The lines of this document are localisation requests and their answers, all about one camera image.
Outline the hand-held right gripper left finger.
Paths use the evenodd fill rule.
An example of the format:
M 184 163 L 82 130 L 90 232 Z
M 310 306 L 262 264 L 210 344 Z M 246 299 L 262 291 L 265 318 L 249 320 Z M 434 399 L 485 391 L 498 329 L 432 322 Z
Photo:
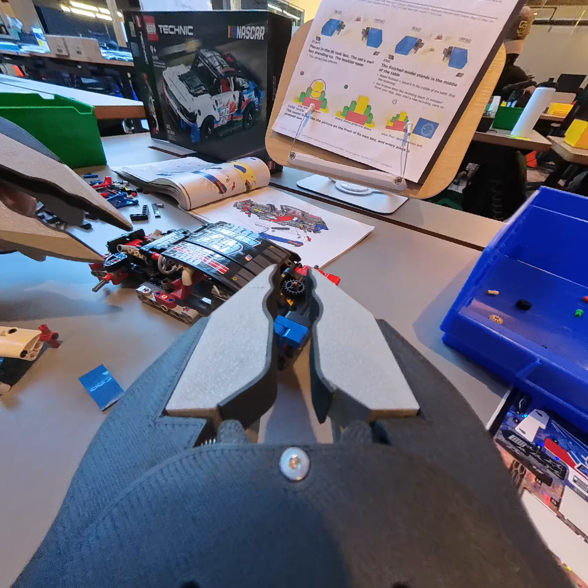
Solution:
M 273 406 L 279 278 L 270 265 L 205 320 L 166 415 L 204 418 L 215 427 L 237 420 L 247 429 Z

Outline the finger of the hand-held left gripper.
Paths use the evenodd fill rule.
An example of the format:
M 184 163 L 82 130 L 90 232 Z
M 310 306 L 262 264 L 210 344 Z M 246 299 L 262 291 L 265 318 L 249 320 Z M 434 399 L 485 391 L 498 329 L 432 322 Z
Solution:
M 1 253 L 19 252 L 44 261 L 51 256 L 77 262 L 100 262 L 103 257 L 69 233 L 36 217 L 26 217 L 1 203 Z
M 1 182 L 41 202 L 64 223 L 85 213 L 120 229 L 131 222 L 25 129 L 1 118 Z

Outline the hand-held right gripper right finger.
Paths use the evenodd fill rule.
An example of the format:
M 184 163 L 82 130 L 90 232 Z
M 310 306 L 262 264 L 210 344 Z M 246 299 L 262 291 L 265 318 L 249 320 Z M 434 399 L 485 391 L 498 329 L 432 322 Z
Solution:
M 373 314 L 317 269 L 311 284 L 309 370 L 320 423 L 412 417 L 419 403 Z

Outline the pile of toy bricks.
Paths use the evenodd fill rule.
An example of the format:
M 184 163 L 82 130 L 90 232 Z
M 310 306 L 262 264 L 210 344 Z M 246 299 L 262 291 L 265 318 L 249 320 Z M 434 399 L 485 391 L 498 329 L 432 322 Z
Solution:
M 138 195 L 142 193 L 142 189 L 129 185 L 128 181 L 121 179 L 114 180 L 109 175 L 101 177 L 97 173 L 85 173 L 82 175 L 82 179 L 115 209 L 128 212 L 131 223 L 143 224 L 149 221 L 151 217 L 156 219 L 160 218 L 160 209 L 164 205 L 140 202 Z M 37 218 L 44 224 L 62 230 L 68 227 L 68 224 L 64 220 L 57 217 L 41 203 L 37 204 L 35 213 Z M 91 221 L 97 222 L 98 219 L 89 212 L 86 212 L 84 220 L 79 227 L 85 231 L 89 231 L 93 228 Z

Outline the black brick toy race car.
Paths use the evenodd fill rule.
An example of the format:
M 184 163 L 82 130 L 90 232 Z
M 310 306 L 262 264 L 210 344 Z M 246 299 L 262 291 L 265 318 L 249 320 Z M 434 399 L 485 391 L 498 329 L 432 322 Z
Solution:
M 106 285 L 136 284 L 139 300 L 190 326 L 276 265 L 278 370 L 290 364 L 310 337 L 311 267 L 249 229 L 227 222 L 203 224 L 194 231 L 147 234 L 138 229 L 108 241 L 103 257 L 89 265 L 98 279 L 93 292 Z

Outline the grey desk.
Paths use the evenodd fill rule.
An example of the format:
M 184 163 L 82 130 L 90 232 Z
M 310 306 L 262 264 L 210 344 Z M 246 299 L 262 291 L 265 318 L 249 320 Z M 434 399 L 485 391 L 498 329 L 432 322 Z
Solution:
M 459 390 L 483 423 L 503 382 L 446 347 L 440 323 L 485 246 L 501 227 L 456 210 L 409 201 L 387 219 L 318 202 L 373 226 L 328 265 L 341 288 L 386 320 Z M 126 389 L 186 324 L 143 305 L 133 289 L 106 286 L 88 264 L 1 256 L 1 323 L 47 324 L 62 345 L 47 350 L 1 399 L 1 587 L 10 587 L 53 522 L 70 481 L 107 413 L 79 378 L 104 365 Z

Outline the green plastic bin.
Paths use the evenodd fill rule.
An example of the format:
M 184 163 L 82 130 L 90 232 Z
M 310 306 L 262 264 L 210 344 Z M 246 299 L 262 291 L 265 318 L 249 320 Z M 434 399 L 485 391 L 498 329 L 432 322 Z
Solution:
M 59 95 L 2 92 L 1 117 L 29 132 L 71 168 L 107 164 L 91 105 Z

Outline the wooden background table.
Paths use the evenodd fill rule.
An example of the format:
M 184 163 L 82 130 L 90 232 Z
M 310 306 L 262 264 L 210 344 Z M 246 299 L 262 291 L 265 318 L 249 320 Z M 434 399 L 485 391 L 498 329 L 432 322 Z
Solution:
M 27 78 L 1 74 L 1 92 L 35 93 L 47 99 L 62 96 L 77 100 L 92 106 L 97 120 L 146 118 L 145 109 L 141 101 L 38 82 Z

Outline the white and blue car panel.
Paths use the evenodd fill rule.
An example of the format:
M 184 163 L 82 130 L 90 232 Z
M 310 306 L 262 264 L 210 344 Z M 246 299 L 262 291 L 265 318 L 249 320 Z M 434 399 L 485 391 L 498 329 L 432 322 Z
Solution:
M 59 348 L 59 334 L 47 324 L 36 329 L 1 327 L 1 396 L 27 374 L 48 348 Z

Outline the small blue flat piece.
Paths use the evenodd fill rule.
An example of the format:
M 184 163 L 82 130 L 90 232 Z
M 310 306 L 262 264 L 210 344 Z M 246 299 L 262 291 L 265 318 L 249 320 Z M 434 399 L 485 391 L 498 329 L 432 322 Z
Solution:
M 78 380 L 101 412 L 114 406 L 125 392 L 103 364 L 80 376 Z

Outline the open building instruction booklet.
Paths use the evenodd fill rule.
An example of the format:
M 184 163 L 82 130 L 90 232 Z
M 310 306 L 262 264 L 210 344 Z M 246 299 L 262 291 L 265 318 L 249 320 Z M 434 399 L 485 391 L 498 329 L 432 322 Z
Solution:
M 269 187 L 261 159 L 212 164 L 194 157 L 113 167 L 126 180 L 167 194 L 203 222 L 235 224 L 323 268 L 365 239 L 374 227 Z

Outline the toy race car set box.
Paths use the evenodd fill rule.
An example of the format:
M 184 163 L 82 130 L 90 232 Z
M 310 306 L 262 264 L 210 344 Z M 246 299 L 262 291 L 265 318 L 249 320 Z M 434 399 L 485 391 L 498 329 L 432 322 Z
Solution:
M 123 11 L 151 138 L 210 162 L 265 146 L 293 22 L 268 10 Z

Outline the blue plastic bin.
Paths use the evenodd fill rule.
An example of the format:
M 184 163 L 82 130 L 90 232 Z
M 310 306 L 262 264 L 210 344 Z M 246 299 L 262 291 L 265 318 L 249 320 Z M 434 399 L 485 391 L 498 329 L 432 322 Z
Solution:
M 481 254 L 440 326 L 442 339 L 587 431 L 584 295 L 587 198 L 541 187 Z M 531 310 L 518 310 L 519 299 Z

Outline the colourful sticker sheet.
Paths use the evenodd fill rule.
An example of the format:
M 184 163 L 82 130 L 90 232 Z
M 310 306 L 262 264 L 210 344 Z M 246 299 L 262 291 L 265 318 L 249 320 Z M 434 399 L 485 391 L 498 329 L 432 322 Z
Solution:
M 486 429 L 544 544 L 587 587 L 587 433 L 514 388 Z

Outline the wooden book stand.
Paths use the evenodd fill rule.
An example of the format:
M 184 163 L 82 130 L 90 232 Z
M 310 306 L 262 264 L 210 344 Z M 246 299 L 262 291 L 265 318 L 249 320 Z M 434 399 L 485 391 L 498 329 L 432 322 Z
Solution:
M 325 149 L 294 141 L 279 134 L 268 126 L 265 146 L 270 158 L 283 167 L 281 172 L 272 176 L 275 186 L 282 186 L 290 191 L 287 180 L 298 180 L 308 175 L 321 175 L 335 180 L 351 182 L 366 187 L 381 189 L 389 195 L 406 196 L 411 199 L 429 199 L 448 187 L 467 154 L 470 144 L 475 139 L 477 127 L 481 121 L 485 100 L 490 98 L 502 67 L 505 63 L 506 50 L 502 42 L 490 54 L 481 71 L 481 78 L 474 83 L 473 94 L 466 99 L 462 114 L 459 115 L 443 149 L 437 155 L 431 169 L 418 182 L 406 181 L 397 175 L 382 172 L 372 167 L 329 152 Z

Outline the background work table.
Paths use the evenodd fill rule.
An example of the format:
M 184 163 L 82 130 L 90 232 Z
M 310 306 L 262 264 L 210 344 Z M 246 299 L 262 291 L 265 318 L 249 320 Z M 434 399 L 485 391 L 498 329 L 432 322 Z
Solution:
M 476 131 L 472 141 L 492 145 L 507 146 L 520 151 L 548 152 L 552 148 L 551 141 L 532 129 L 529 138 L 514 136 L 505 129 L 489 129 L 487 132 Z

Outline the printed instruction sheet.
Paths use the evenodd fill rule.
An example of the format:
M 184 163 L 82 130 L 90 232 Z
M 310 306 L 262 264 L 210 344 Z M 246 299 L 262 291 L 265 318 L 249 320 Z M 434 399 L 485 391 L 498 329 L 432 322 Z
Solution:
M 524 1 L 322 1 L 272 125 L 421 180 Z

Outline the small green background bin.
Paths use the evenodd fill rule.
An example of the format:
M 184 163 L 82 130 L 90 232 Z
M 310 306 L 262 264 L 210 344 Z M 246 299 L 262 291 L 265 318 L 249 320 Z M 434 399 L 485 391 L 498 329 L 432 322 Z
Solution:
M 512 131 L 520 119 L 524 108 L 499 106 L 494 117 L 492 128 Z

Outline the yellow plastic bin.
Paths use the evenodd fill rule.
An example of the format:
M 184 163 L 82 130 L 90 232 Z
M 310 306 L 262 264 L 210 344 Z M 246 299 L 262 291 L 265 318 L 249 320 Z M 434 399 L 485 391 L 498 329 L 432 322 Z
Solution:
M 574 119 L 564 134 L 563 143 L 575 149 L 587 150 L 588 122 Z

